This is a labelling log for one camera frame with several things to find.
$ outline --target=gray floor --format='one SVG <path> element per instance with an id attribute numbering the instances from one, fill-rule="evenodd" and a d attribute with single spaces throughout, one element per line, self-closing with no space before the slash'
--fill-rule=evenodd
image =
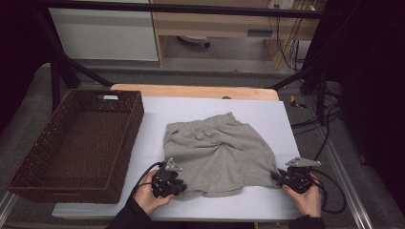
<path id="1" fill-rule="evenodd" d="M 129 62 L 87 62 L 95 72 L 118 83 L 178 84 L 204 86 L 246 86 L 263 88 L 292 74 L 283 68 L 274 71 L 266 46 L 260 39 L 215 38 L 209 49 L 201 45 L 189 44 L 171 37 L 163 67 L 156 63 Z M 82 76 L 83 88 L 98 85 Z M 29 151 L 51 115 L 51 89 L 49 69 L 37 72 L 25 100 L 7 129 L 0 135 L 1 195 L 24 155 Z M 285 101 L 290 123 L 298 123 L 312 117 L 309 109 L 291 107 L 289 98 L 295 95 L 301 103 L 308 104 L 311 97 L 302 97 L 294 82 L 278 93 Z M 330 139 L 351 179 L 360 199 L 371 219 L 374 228 L 405 228 L 405 219 L 395 202 L 385 189 L 372 167 L 360 163 L 359 154 L 346 128 L 344 119 L 336 119 L 330 125 Z M 301 156 L 313 158 L 322 144 L 317 130 L 297 135 L 296 142 Z M 326 154 L 320 157 L 321 170 L 335 177 Z M 324 180 L 330 192 L 328 208 L 336 209 L 342 202 L 337 189 Z M 53 204 L 31 203 L 20 198 L 11 211 L 7 223 L 28 222 L 63 225 L 105 225 L 106 221 L 77 221 L 55 219 L 51 216 Z M 352 211 L 347 208 L 339 215 L 324 214 L 328 228 L 357 228 Z M 260 223 L 260 228 L 275 228 L 274 223 Z"/>

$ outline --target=sleeve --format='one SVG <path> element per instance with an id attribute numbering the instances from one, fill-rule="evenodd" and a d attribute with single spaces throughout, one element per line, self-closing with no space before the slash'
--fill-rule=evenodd
<path id="1" fill-rule="evenodd" d="M 152 220 L 136 201 L 128 201 L 118 212 L 106 229 L 148 229 L 152 228 Z"/>
<path id="2" fill-rule="evenodd" d="M 289 229 L 325 229 L 322 218 L 311 218 L 309 215 L 300 217 L 288 224 Z"/>

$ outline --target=fabric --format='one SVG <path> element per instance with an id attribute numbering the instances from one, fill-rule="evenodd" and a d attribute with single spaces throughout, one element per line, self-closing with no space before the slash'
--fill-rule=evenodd
<path id="1" fill-rule="evenodd" d="M 183 168 L 178 178 L 187 188 L 179 198 L 196 192 L 227 197 L 245 186 L 277 187 L 270 175 L 278 173 L 270 147 L 232 113 L 168 124 L 163 148 L 165 160 L 173 157 Z"/>

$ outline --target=brown woven basket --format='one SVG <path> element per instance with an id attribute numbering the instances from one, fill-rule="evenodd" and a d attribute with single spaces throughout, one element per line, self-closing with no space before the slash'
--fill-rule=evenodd
<path id="1" fill-rule="evenodd" d="M 118 203 L 143 114 L 140 92 L 72 90 L 8 190 L 34 202 Z"/>

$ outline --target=human hand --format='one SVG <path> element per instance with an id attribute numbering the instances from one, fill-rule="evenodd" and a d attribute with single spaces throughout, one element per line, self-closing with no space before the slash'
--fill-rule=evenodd
<path id="1" fill-rule="evenodd" d="M 168 204 L 170 199 L 174 197 L 174 195 L 169 195 L 166 198 L 155 198 L 152 193 L 152 185 L 150 183 L 152 182 L 153 175 L 155 175 L 157 172 L 158 170 L 149 172 L 143 179 L 142 183 L 145 184 L 140 185 L 134 195 L 134 200 L 148 216 L 151 216 L 157 208 Z"/>
<path id="2" fill-rule="evenodd" d="M 317 182 L 317 178 L 313 174 L 310 175 L 315 178 L 314 182 Z M 294 192 L 294 190 L 287 185 L 283 185 L 283 189 L 292 197 L 301 214 L 309 215 L 312 218 L 321 217 L 322 197 L 319 193 L 318 186 L 313 184 L 304 194 Z"/>

